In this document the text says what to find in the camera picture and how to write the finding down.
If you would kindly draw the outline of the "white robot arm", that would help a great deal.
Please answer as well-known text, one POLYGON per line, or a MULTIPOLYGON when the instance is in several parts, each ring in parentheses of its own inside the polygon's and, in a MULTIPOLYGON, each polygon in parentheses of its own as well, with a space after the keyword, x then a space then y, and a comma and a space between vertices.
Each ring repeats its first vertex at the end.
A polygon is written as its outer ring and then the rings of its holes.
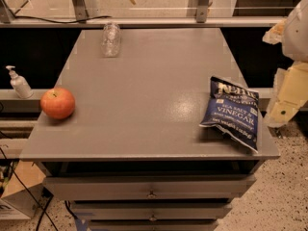
POLYGON ((278 128, 308 102, 308 0, 300 0, 286 19, 272 26, 263 42, 281 43, 283 55, 294 61, 287 70, 278 68, 274 76, 265 122, 278 128))

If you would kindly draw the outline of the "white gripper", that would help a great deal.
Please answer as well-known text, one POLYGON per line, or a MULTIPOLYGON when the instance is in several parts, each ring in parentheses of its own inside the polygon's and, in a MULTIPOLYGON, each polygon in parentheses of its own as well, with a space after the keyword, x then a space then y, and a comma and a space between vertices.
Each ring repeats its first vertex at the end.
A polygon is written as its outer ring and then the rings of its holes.
POLYGON ((278 68, 274 76, 265 123, 279 128, 308 101, 308 0, 301 0, 286 20, 266 31, 262 41, 272 45, 282 42, 283 54, 297 61, 288 69, 278 68))

